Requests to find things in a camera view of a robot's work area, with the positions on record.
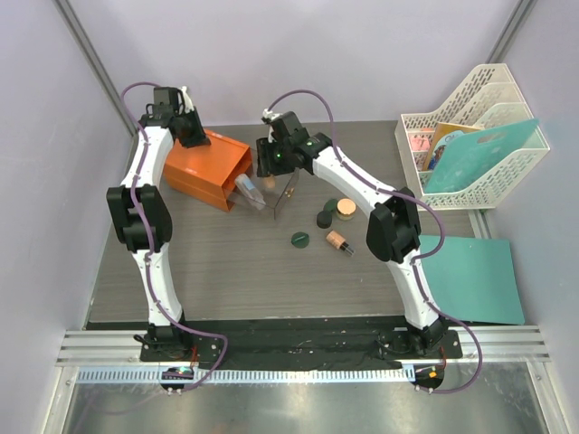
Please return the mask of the clear plastic tube bottle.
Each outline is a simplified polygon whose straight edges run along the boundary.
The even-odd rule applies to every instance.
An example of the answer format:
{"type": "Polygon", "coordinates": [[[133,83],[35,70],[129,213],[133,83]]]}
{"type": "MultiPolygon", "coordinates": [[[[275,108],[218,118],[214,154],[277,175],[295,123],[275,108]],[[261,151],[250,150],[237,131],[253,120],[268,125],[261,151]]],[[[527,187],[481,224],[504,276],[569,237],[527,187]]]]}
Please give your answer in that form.
{"type": "Polygon", "coordinates": [[[247,174],[238,175],[235,180],[235,185],[241,194],[247,199],[250,205],[261,211],[266,207],[266,203],[261,191],[253,183],[247,174]]]}

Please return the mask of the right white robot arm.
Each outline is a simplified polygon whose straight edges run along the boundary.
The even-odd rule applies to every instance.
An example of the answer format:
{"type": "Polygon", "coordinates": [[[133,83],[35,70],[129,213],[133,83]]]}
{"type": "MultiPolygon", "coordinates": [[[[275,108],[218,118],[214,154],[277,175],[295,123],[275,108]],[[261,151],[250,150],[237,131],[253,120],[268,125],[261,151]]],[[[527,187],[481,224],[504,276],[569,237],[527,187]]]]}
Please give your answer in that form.
{"type": "Polygon", "coordinates": [[[261,120],[269,133],[257,140],[258,176],[303,169],[352,200],[368,219],[368,249],[390,269],[403,301],[408,353],[436,354],[447,327],[419,259],[421,224],[412,191],[395,190],[373,178],[337,150],[330,137],[311,135],[292,111],[266,109],[261,120]]]}

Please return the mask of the orange drawer organizer box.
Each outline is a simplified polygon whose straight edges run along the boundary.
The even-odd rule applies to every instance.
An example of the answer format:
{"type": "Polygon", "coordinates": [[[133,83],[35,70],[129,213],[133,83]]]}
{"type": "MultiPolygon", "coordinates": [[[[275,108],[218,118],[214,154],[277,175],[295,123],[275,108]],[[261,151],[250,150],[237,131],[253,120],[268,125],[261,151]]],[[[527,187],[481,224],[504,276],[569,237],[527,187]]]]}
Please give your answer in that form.
{"type": "Polygon", "coordinates": [[[163,176],[180,193],[229,212],[238,175],[252,174],[251,148],[206,129],[209,145],[186,148],[176,141],[165,162],[163,176]]]}

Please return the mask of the peach foundation bottle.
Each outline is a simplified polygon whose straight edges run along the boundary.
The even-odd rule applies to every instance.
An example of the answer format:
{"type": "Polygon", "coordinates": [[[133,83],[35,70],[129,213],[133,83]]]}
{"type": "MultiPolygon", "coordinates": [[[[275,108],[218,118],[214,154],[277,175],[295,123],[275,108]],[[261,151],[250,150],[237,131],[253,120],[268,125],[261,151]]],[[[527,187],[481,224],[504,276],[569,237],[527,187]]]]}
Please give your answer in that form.
{"type": "Polygon", "coordinates": [[[276,186],[276,180],[273,175],[270,175],[263,179],[264,186],[267,190],[274,190],[276,186]]]}

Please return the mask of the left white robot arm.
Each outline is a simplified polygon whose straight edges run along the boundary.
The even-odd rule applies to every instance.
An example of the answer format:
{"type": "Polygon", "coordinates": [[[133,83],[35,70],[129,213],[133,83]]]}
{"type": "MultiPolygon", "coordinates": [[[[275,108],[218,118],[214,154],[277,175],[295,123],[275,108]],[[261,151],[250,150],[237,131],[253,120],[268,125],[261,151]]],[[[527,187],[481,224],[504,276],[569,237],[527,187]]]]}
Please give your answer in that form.
{"type": "Polygon", "coordinates": [[[153,100],[136,121],[137,147],[128,171],[106,201],[117,239],[136,262],[147,297],[147,331],[136,335],[144,361],[181,361],[194,350],[169,264],[173,222],[159,191],[166,160],[176,143],[205,146],[205,134],[185,86],[154,86],[153,100]]]}

